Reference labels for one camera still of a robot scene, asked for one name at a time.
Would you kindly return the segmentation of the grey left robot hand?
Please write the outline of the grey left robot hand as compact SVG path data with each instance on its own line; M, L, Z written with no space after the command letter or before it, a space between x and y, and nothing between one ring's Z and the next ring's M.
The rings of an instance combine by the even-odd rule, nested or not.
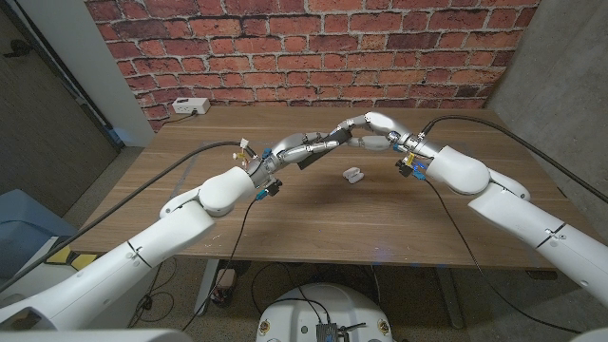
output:
M259 157L251 147L246 153L252 158L246 172L255 188L268 183L273 174L292 163L308 164L338 147L344 140L337 135L321 132L295 133L278 142Z

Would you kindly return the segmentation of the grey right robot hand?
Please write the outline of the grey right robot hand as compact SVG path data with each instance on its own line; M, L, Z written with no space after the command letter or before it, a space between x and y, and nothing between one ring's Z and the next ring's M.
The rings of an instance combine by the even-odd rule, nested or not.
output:
M372 135L354 137L352 131L355 128L368 130ZM371 151L393 149L423 159L434 159L442 149L442 146L427 140L422 134L415 134L394 119L374 111L343 121L330 133L330 140Z

